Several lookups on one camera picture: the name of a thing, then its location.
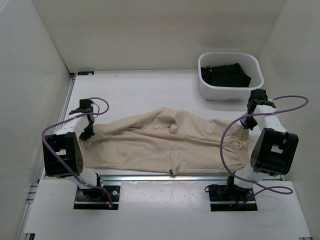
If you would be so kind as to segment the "beige trousers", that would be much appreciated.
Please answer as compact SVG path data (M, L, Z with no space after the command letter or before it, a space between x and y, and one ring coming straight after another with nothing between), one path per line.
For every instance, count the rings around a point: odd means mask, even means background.
M160 108L96 124L80 142L87 168L165 173L224 174L249 163L249 132L223 119Z

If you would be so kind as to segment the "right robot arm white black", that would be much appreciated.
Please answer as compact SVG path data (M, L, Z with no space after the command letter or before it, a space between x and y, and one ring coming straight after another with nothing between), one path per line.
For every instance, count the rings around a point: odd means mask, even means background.
M245 130L258 126L260 136L252 150L249 164L227 179L224 193L230 200L245 195L268 176L286 175L291 168L299 138L289 133L276 116L275 104L268 100L266 91L255 89L250 93L247 113L240 120Z

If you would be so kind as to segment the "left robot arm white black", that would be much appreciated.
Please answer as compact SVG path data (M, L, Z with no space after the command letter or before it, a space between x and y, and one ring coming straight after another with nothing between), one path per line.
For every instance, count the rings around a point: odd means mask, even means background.
M95 135L94 102L81 99L79 107L69 113L69 122L63 123L55 134L45 135L42 143L44 169L49 177L75 183L80 192L95 201L105 196L101 177L84 167L79 142Z

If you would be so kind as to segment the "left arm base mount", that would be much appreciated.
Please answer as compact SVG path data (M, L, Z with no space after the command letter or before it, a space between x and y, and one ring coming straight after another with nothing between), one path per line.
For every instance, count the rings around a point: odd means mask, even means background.
M110 205L109 196L103 190L98 189L80 189L77 187L73 208L75 210L118 210L121 184L119 182L103 186L109 193L112 201Z

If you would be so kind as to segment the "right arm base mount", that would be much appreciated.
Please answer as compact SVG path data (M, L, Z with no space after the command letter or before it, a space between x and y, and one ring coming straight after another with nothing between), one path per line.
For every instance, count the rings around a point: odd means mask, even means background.
M211 212L254 212L258 210L253 189L239 190L227 185L211 184L204 192L209 195Z

